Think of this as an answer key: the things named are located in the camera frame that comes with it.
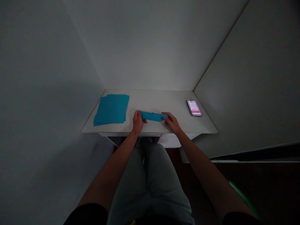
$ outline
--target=hand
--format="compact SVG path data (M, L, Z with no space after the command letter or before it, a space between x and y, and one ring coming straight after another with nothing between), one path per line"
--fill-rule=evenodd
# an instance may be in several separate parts
M177 122L177 119L175 118L175 116L173 116L171 113L169 112L162 112L162 114L166 114L168 115L168 118L163 118L163 120L165 121L165 125L169 125L169 127L171 128L172 132L177 135L180 131L181 128Z
M142 115L141 115L141 111L136 110L135 113L134 113L134 116L133 116L133 129L132 129L132 132L134 132L136 134L140 134L144 123L148 123L147 120L145 120L145 119L143 120Z

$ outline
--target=black sleeve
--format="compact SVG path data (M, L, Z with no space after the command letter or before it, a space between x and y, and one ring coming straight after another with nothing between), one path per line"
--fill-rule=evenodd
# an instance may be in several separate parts
M107 211L106 209L96 203L88 203L76 208L65 221L64 225L72 224L103 224L107 223Z
M262 225L262 223L243 212L230 212L223 219L223 225L243 224L243 225Z

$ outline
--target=forearm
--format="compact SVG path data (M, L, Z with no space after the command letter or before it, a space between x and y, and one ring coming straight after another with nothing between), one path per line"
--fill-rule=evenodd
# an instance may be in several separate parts
M86 203L98 203L109 212L114 194L126 169L137 138L137 132L133 131L129 134L97 174L78 206Z
M236 211L254 216L227 179L186 134L180 130L176 135L219 218L223 220L227 213Z

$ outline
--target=blue paper strip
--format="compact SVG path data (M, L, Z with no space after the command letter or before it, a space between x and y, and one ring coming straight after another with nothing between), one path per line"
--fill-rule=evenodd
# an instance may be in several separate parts
M150 113L150 112L144 112L141 111L141 115L143 119L146 120L153 120L153 121L157 121L157 122L161 122L163 121L164 117L168 117L168 115L164 115L164 114L156 114L156 113Z

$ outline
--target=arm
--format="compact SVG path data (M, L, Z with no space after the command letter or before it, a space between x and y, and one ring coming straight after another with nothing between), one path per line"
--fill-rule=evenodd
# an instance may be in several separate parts
M168 115L168 118L164 118L165 124L170 126L180 141L191 167L212 202L220 220L223 221L224 216L230 212L243 212L254 217L251 210L221 172L181 130L176 118L169 112L162 113Z
M98 203L106 208L107 213L109 212L114 194L123 176L138 135L142 130L143 123L147 123L147 121L142 119L141 111L135 111L132 132L105 163L77 207L87 203Z

